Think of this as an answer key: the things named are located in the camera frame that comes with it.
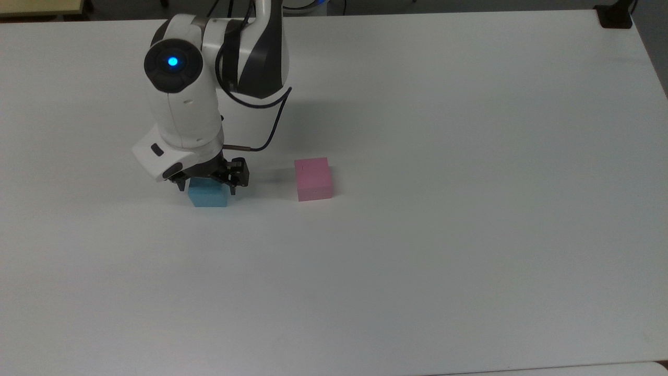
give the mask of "table surface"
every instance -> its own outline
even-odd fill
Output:
[[[286,19],[250,187],[130,148],[161,21],[0,25],[0,373],[403,376],[668,358],[668,101],[594,11]],[[226,141],[276,109],[220,98]],[[229,153],[237,157],[242,153]],[[328,157],[330,200],[293,161]]]
[[[2,0],[0,15],[79,14],[84,0]]]

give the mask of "blue foam block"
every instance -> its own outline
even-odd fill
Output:
[[[191,177],[188,197],[195,207],[226,207],[227,186],[202,177]]]

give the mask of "black bracket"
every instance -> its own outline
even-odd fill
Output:
[[[237,187],[248,187],[249,176],[250,173],[245,159],[241,157],[233,158],[228,162],[222,155],[218,155],[210,161],[173,174],[169,177],[169,180],[178,186],[179,191],[183,192],[186,189],[186,180],[189,178],[206,177],[220,184],[228,185],[230,194],[234,195]]]
[[[619,0],[612,5],[596,5],[599,22],[605,29],[630,29],[633,26],[629,7],[633,0]]]

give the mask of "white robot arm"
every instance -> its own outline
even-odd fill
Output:
[[[170,180],[183,191],[190,177],[209,177],[229,185],[232,194],[237,185],[248,185],[245,160],[227,161],[222,155],[216,87],[230,96],[236,92],[262,99],[281,90],[288,73],[282,0],[251,1],[256,9],[252,23],[248,17],[179,14],[153,37],[144,71],[156,123],[132,152],[156,181]],[[281,110],[288,93],[279,99]]]

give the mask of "pink foam block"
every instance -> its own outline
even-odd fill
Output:
[[[299,201],[330,199],[334,196],[327,158],[297,159],[295,173]]]

